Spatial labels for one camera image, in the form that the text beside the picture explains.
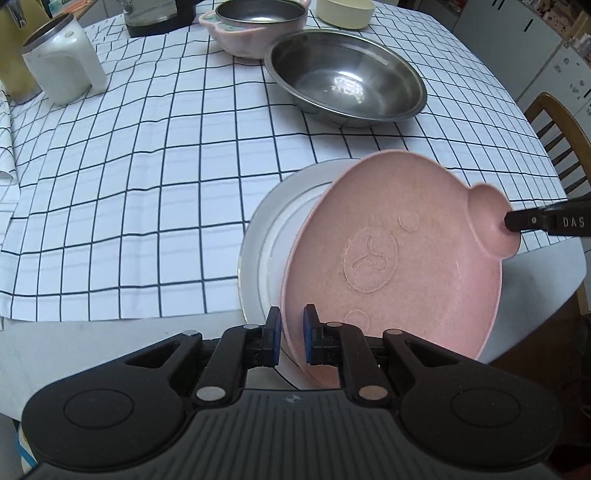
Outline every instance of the metal screw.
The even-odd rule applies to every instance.
[[[381,400],[388,395],[388,390],[379,385],[367,385],[359,389],[359,396],[365,400]]]
[[[222,387],[201,387],[197,390],[197,398],[203,401],[216,401],[221,400],[226,396],[226,391]]]

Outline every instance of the pink bowl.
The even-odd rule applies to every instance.
[[[319,387],[337,387],[335,367],[306,364],[302,313],[382,336],[399,328],[477,358],[501,293],[501,261],[521,235],[496,188],[468,188],[408,151],[372,154],[325,192],[300,230],[282,285],[287,349]]]
[[[301,0],[301,4],[307,9],[310,6],[310,0]],[[209,36],[230,55],[260,60],[265,56],[267,47],[275,40],[288,33],[302,30],[306,25],[306,18],[307,15],[278,23],[253,24],[232,21],[232,24],[229,24],[218,16],[216,11],[212,10],[201,15],[199,23],[207,29]]]

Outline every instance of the stainless steel bowl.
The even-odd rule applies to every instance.
[[[243,27],[245,24],[267,25],[291,22],[305,17],[306,8],[291,0],[228,0],[219,4],[216,15],[224,23]]]
[[[342,127],[398,122],[427,103],[423,80],[402,57],[349,33],[290,34],[267,49],[265,65],[304,112]]]

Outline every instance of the checkered tablecloth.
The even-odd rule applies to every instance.
[[[213,7],[206,3],[199,13]],[[313,11],[307,26],[327,28]],[[317,123],[260,61],[220,51],[199,25],[129,39],[119,16],[87,33],[108,91],[65,108],[41,95],[11,112],[21,199],[0,254],[5,317],[238,308],[238,253],[256,206],[290,173],[333,158],[406,148],[468,184],[498,186],[515,208],[565,197],[506,90],[419,12],[376,4],[359,34],[415,66],[427,106],[409,121],[363,130]],[[521,251],[560,240],[528,233]]]
[[[20,198],[10,120],[10,106],[0,81],[0,245],[4,242],[4,235]]]

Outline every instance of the white mug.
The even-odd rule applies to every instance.
[[[47,96],[57,105],[76,100],[91,86],[107,88],[95,48],[72,14],[50,20],[22,47],[22,58]]]

